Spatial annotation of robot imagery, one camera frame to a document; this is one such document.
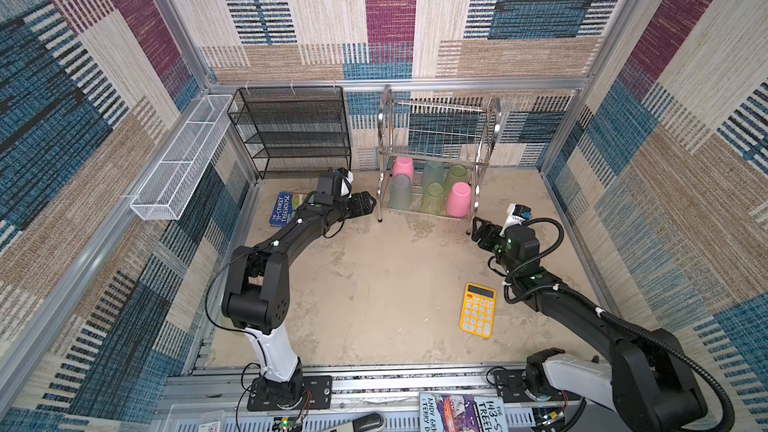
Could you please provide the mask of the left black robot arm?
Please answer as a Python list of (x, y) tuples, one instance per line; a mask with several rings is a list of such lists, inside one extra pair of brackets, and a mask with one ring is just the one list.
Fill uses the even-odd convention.
[(301, 375), (300, 359), (284, 326), (290, 306), (290, 266), (315, 240), (333, 238), (333, 227), (342, 229), (351, 219), (372, 214), (376, 206), (370, 193), (352, 191), (353, 181), (354, 174), (345, 168), (322, 173), (317, 190), (286, 225), (255, 246), (237, 248), (214, 275), (224, 278), (220, 308), (232, 325), (216, 323), (208, 305), (206, 319), (217, 329), (248, 337), (260, 372), (272, 385), (287, 385)]

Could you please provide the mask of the teal translucent cup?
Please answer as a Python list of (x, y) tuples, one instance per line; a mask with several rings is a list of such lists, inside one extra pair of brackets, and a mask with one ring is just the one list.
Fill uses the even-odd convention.
[(422, 170), (421, 185), (426, 189), (433, 183), (442, 185), (445, 180), (445, 166), (441, 161), (426, 160)]

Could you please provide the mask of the green translucent cup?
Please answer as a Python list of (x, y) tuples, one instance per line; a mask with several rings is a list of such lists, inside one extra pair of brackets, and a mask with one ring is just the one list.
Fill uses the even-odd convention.
[(444, 189), (441, 183), (429, 183), (423, 190), (420, 211), (431, 215), (440, 215), (444, 204)]
[(448, 169), (444, 182), (444, 190), (450, 192), (456, 183), (466, 183), (470, 181), (469, 170), (463, 164), (452, 164)]

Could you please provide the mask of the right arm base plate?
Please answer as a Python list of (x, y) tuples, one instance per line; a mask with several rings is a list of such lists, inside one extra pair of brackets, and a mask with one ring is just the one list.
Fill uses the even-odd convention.
[(556, 389), (543, 372), (528, 372), (525, 368), (512, 369), (494, 366), (486, 371), (486, 382), (505, 403), (557, 402), (578, 403), (578, 394)]

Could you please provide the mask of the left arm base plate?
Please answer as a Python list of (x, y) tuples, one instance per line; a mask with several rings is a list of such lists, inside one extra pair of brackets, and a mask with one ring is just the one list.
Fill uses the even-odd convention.
[(286, 408), (298, 411), (306, 404), (310, 410), (326, 410), (331, 406), (333, 378), (330, 375), (310, 375), (288, 382), (266, 378), (254, 379), (246, 409), (249, 412), (277, 411)]

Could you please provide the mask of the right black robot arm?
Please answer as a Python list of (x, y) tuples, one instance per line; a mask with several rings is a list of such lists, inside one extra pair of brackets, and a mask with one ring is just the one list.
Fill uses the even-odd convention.
[(708, 413), (699, 386), (705, 382), (722, 411), (714, 430), (732, 430), (736, 414), (726, 390), (683, 352), (673, 334), (649, 331), (617, 317), (542, 266), (542, 259), (556, 248), (541, 249), (533, 228), (538, 222), (514, 219), (501, 226), (475, 217), (470, 235), (498, 264), (505, 302), (524, 303), (568, 328), (605, 358), (611, 376), (605, 385), (591, 379), (569, 380), (566, 373), (552, 371), (555, 357), (546, 353), (540, 361), (530, 362), (530, 390), (548, 386), (575, 392), (613, 409), (632, 431), (685, 431)]

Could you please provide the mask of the silver wire dish rack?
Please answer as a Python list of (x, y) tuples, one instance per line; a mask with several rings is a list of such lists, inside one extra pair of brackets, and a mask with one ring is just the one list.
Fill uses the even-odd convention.
[(375, 217), (382, 222), (390, 207), (390, 183), (398, 157), (416, 164), (427, 161), (460, 164), (469, 172), (471, 200), (464, 218), (471, 234), (477, 215), (484, 176), (501, 136), (500, 99), (492, 97), (486, 106), (455, 103), (451, 99), (399, 99), (390, 85), (384, 87), (378, 112), (378, 184)]

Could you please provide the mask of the teal textured cup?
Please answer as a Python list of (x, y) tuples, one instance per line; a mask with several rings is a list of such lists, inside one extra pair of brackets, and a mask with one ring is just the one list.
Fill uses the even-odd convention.
[(397, 174), (392, 179), (390, 187), (389, 207), (395, 210), (408, 211), (413, 201), (413, 184), (407, 174)]

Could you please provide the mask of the green translucent cup front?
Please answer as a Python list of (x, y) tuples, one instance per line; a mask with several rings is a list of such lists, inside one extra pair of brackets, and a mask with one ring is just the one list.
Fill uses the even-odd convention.
[(423, 190), (420, 211), (431, 215), (440, 215), (444, 204), (444, 189), (441, 183), (429, 183)]

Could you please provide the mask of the pink cup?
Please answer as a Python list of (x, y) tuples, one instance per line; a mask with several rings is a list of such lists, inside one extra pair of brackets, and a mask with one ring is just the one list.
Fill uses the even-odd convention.
[(410, 157), (398, 156), (395, 158), (395, 162), (392, 168), (392, 175), (394, 177), (398, 175), (405, 175), (411, 182), (414, 182), (415, 167), (413, 159)]
[(471, 205), (471, 186), (466, 182), (455, 183), (445, 202), (445, 212), (456, 218), (465, 217), (469, 213)]

